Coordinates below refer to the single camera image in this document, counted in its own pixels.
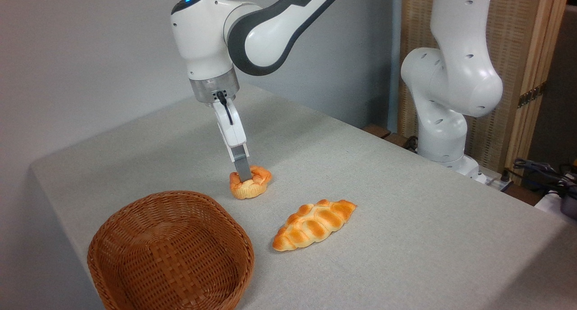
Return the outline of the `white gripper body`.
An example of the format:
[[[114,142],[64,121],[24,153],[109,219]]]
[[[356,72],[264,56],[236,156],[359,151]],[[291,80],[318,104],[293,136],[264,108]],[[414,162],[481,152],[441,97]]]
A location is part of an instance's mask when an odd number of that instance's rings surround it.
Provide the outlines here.
[[[232,100],[226,99],[225,104],[220,100],[213,103],[219,129],[228,146],[239,146],[247,142],[243,124]]]

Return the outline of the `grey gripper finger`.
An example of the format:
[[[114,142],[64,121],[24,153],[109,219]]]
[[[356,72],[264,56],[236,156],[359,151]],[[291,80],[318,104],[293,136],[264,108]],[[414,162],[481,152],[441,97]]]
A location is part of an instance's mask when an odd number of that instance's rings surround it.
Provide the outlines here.
[[[252,179],[251,168],[248,163],[248,150],[245,144],[239,146],[229,146],[229,157],[231,158],[240,181],[245,182]]]

